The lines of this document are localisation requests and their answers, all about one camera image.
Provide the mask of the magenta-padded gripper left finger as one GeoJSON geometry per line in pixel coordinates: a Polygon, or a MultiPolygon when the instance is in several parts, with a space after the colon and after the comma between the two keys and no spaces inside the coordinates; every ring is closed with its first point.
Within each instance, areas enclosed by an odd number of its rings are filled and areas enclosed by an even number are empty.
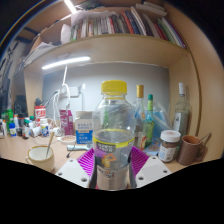
{"type": "Polygon", "coordinates": [[[69,158],[56,175],[78,186],[88,188],[93,171],[94,155],[93,150],[89,150],[78,159],[69,158]]]}

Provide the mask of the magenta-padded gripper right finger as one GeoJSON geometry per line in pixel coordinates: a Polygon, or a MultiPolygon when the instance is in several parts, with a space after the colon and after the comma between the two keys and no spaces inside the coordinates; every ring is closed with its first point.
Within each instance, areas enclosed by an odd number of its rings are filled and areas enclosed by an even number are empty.
{"type": "Polygon", "coordinates": [[[143,187],[170,174],[171,171],[157,156],[147,156],[138,148],[132,148],[129,167],[131,188],[143,187]]]}

